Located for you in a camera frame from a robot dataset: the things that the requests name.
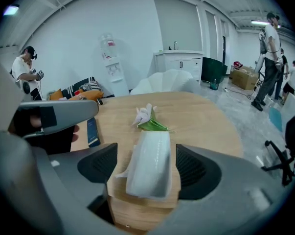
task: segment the ceiling light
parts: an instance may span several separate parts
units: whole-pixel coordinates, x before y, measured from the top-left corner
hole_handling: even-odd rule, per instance
[[[19,5],[17,4],[10,5],[5,9],[4,16],[15,15],[18,9],[19,9]]]
[[[269,24],[268,22],[255,21],[255,20],[252,20],[251,23],[252,23],[252,24],[256,24],[256,25],[262,25],[262,26],[266,26],[266,25]]]

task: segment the round table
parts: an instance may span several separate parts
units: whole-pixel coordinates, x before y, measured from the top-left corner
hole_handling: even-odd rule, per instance
[[[132,125],[136,107],[148,103],[157,106],[157,120],[174,132],[170,133],[172,188],[164,201],[128,195],[126,179],[115,178],[127,168],[140,136],[141,129]],[[109,204],[115,225],[132,233],[152,230],[177,205],[181,185],[175,166],[176,144],[242,156],[242,144],[233,124],[214,103],[196,94],[166,92],[107,98],[95,118],[101,143],[118,143],[118,162],[107,182]],[[88,147],[86,122],[80,124],[78,135],[72,151]]]

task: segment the orange pillow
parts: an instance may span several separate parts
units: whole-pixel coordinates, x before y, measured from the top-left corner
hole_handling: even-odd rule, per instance
[[[80,94],[85,96],[88,100],[94,100],[95,102],[97,102],[98,98],[102,98],[104,95],[104,93],[102,93],[101,91],[86,91]],[[73,96],[69,100],[77,100],[77,97]]]
[[[63,93],[61,90],[55,91],[52,95],[49,96],[49,100],[58,100],[60,98],[64,97]]]

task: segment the person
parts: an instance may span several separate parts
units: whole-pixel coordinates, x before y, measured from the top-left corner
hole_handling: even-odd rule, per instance
[[[276,84],[275,94],[274,94],[274,99],[275,100],[279,99],[281,86],[282,86],[282,82],[283,82],[284,66],[286,67],[286,77],[287,77],[287,74],[289,72],[288,60],[286,59],[286,57],[284,55],[284,49],[282,49],[282,48],[281,48],[281,58],[283,60],[283,64],[282,64],[282,67],[281,67],[281,72],[279,72],[277,80],[275,81],[273,87],[271,88],[271,90],[268,93],[269,96],[272,96],[272,94],[274,92],[274,87],[275,87],[275,84]]]
[[[42,100],[38,89],[38,84],[36,82],[36,80],[39,81],[41,78],[38,74],[30,73],[34,53],[35,50],[32,46],[26,47],[21,53],[21,55],[16,57],[14,63],[12,64],[10,74],[16,80],[20,79],[28,81],[30,85],[30,93],[33,97],[33,100]]]
[[[279,16],[275,16],[270,12],[267,14],[267,20],[269,24],[265,27],[267,38],[267,53],[265,54],[265,78],[255,100],[251,103],[251,105],[259,111],[263,111],[261,105],[266,105],[264,98],[276,81],[278,75],[277,67],[280,65],[277,55],[278,51],[280,50],[280,38],[276,32],[276,29],[279,25]]]
[[[291,76],[290,76],[290,80],[286,82],[285,86],[283,87],[282,100],[281,100],[282,104],[285,103],[285,100],[288,97],[289,93],[294,94],[295,92],[295,60],[293,61],[293,67],[287,70],[285,79],[288,78],[288,74],[291,74]]]

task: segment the black cap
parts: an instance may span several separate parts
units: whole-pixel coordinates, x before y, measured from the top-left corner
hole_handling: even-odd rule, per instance
[[[28,50],[28,53],[31,54],[31,59],[34,59],[34,58],[36,59],[37,58],[38,55],[37,54],[34,55],[35,50],[34,50],[34,48],[32,46],[25,47],[24,50],[23,50],[23,53],[24,53],[24,51],[26,49]]]
[[[267,19],[270,19],[270,18],[277,18],[278,20],[280,19],[280,17],[277,15],[274,15],[273,13],[271,13],[271,12],[269,12],[268,14],[267,14]]]

